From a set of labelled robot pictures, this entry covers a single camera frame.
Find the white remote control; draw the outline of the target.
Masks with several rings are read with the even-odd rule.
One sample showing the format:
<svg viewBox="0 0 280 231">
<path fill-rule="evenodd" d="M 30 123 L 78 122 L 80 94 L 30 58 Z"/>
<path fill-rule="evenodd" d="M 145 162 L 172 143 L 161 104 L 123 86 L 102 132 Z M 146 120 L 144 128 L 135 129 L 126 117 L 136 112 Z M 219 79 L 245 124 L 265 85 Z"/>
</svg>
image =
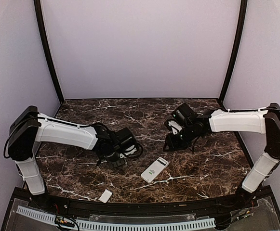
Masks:
<svg viewBox="0 0 280 231">
<path fill-rule="evenodd" d="M 154 179 L 168 166 L 168 164 L 169 161 L 159 157 L 141 173 L 140 177 L 145 182 L 152 183 Z"/>
</svg>

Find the white battery cover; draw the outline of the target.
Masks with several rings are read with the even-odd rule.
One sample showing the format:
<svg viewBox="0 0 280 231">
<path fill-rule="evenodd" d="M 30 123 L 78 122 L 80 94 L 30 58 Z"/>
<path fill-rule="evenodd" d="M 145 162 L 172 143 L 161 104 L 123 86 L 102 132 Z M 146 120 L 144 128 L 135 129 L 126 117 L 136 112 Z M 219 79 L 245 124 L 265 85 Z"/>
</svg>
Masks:
<svg viewBox="0 0 280 231">
<path fill-rule="evenodd" d="M 98 198 L 102 203 L 107 203 L 112 196 L 112 192 L 108 189 L 105 189 L 102 195 Z"/>
</svg>

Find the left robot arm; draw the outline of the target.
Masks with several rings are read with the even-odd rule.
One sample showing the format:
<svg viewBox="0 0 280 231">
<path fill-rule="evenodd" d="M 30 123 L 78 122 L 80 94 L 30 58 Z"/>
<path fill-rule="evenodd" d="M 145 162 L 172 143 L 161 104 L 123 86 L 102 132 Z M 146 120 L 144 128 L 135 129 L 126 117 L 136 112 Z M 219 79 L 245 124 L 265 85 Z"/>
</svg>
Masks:
<svg viewBox="0 0 280 231">
<path fill-rule="evenodd" d="M 29 106 L 10 126 L 3 156 L 17 164 L 34 201 L 43 210 L 53 206 L 35 159 L 34 147 L 53 142 L 80 147 L 96 153 L 98 163 L 106 160 L 111 168 L 125 164 L 125 158 L 137 158 L 143 152 L 128 128 L 117 132 L 102 123 L 82 125 L 49 117 Z"/>
</svg>

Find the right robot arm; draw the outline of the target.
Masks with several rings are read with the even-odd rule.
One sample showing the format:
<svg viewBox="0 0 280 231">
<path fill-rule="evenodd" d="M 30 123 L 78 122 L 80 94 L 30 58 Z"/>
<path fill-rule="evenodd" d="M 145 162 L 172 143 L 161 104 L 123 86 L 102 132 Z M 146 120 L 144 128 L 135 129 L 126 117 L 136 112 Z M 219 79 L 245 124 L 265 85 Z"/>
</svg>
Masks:
<svg viewBox="0 0 280 231">
<path fill-rule="evenodd" d="M 242 181 L 240 191 L 231 199 L 236 209 L 249 203 L 250 194 L 280 164 L 280 106 L 277 103 L 259 109 L 211 109 L 202 113 L 196 113 L 184 103 L 172 112 L 172 116 L 165 122 L 170 131 L 165 138 L 165 152 L 188 149 L 199 137 L 213 132 L 253 132 L 266 136 L 263 153 Z"/>
</svg>

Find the black front rail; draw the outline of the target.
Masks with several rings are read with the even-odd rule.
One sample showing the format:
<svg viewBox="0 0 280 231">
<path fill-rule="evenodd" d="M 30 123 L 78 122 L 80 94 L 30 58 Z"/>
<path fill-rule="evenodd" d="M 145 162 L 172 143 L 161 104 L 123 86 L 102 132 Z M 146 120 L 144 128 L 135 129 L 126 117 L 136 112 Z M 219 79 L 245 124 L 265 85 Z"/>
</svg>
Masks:
<svg viewBox="0 0 280 231">
<path fill-rule="evenodd" d="M 89 217 L 90 215 L 106 216 L 153 216 L 182 215 L 196 213 L 199 215 L 223 215 L 236 210 L 233 205 L 225 205 L 223 199 L 232 196 L 203 199 L 196 201 L 172 203 L 102 203 L 80 199 L 68 199 L 49 194 L 40 197 L 40 203 L 48 206 L 58 206 L 60 214 Z"/>
</svg>

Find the right black frame post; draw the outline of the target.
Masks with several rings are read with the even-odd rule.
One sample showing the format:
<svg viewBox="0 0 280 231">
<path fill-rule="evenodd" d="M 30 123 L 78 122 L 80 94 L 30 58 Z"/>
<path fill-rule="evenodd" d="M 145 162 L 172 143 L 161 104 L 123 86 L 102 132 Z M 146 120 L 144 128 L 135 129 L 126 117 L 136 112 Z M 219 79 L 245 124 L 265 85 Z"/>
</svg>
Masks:
<svg viewBox="0 0 280 231">
<path fill-rule="evenodd" d="M 240 42 L 241 42 L 241 37 L 242 37 L 242 33 L 243 33 L 243 28 L 244 28 L 244 22 L 245 22 L 245 17 L 246 17 L 246 12 L 247 12 L 247 5 L 248 5 L 247 0 L 240 1 L 240 10 L 239 10 L 237 28 L 236 28 L 236 33 L 235 33 L 235 37 L 234 37 L 231 56 L 229 59 L 229 63 L 228 63 L 225 79 L 224 79 L 224 82 L 223 82 L 223 85 L 221 88 L 221 92 L 220 92 L 220 95 L 218 98 L 218 103 L 220 105 L 223 105 L 223 103 L 224 103 L 224 100 L 225 100 L 226 94 L 227 94 L 227 90 L 229 88 L 232 74 L 234 71 L 236 59 L 237 59 L 239 48 L 240 48 Z"/>
</svg>

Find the black frame post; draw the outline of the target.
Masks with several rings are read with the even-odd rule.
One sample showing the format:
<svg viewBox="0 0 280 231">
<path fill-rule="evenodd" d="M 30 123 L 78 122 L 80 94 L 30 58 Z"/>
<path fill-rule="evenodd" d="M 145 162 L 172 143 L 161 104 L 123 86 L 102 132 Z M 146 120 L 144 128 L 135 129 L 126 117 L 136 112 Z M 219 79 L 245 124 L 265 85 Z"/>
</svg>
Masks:
<svg viewBox="0 0 280 231">
<path fill-rule="evenodd" d="M 62 93 L 62 90 L 61 90 L 61 87 L 59 84 L 57 73 L 56 73 L 56 70 L 54 67 L 52 54 L 50 51 L 50 45 L 48 42 L 46 28 L 45 28 L 45 22 L 44 22 L 43 13 L 42 13 L 41 1 L 33 0 L 33 2 L 34 2 L 35 15 L 36 15 L 36 19 L 37 19 L 38 30 L 39 30 L 39 34 L 40 34 L 40 39 L 41 39 L 44 56 L 46 59 L 46 63 L 47 63 L 50 77 L 51 77 L 51 80 L 52 80 L 52 83 L 53 83 L 53 86 L 55 89 L 56 96 L 59 100 L 59 103 L 62 104 L 65 101 L 65 99 L 64 99 L 64 96 L 63 96 L 63 93 Z"/>
<path fill-rule="evenodd" d="M 232 74 L 234 71 L 236 59 L 237 59 L 239 48 L 240 48 L 240 42 L 241 42 L 241 37 L 242 37 L 242 33 L 243 33 L 243 28 L 244 28 L 244 22 L 245 22 L 245 17 L 246 17 L 246 12 L 247 12 L 247 5 L 248 5 L 247 0 L 240 1 L 240 10 L 239 10 L 237 28 L 236 28 L 236 33 L 235 33 L 235 37 L 234 37 L 231 56 L 229 59 L 229 63 L 228 63 L 225 79 L 224 79 L 224 82 L 223 82 L 223 85 L 221 88 L 221 92 L 220 92 L 220 95 L 218 98 L 218 103 L 220 105 L 223 105 L 223 103 L 224 103 L 224 100 L 225 100 L 226 94 L 227 94 L 227 90 L 229 88 Z"/>
</svg>

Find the left black frame post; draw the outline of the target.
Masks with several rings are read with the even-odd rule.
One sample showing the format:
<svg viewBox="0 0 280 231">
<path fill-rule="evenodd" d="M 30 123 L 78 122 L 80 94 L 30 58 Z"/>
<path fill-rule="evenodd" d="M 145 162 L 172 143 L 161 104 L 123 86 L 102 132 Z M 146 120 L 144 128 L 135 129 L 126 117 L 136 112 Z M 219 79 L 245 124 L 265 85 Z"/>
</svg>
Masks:
<svg viewBox="0 0 280 231">
<path fill-rule="evenodd" d="M 50 51 L 50 45 L 48 42 L 46 28 L 45 28 L 45 22 L 44 22 L 43 13 L 42 13 L 41 1 L 33 0 L 33 2 L 34 2 L 35 15 L 36 15 L 36 19 L 37 19 L 38 30 L 39 30 L 39 34 L 40 34 L 40 39 L 41 39 L 44 56 L 46 59 L 46 63 L 47 63 L 50 77 L 51 77 L 51 80 L 52 80 L 52 83 L 53 83 L 53 86 L 55 89 L 56 96 L 59 100 L 59 103 L 62 104 L 65 101 L 65 99 L 64 99 L 64 96 L 63 96 L 63 93 L 62 93 L 62 90 L 61 90 L 61 87 L 59 84 L 57 73 L 56 73 L 56 70 L 54 67 L 52 54 Z"/>
</svg>

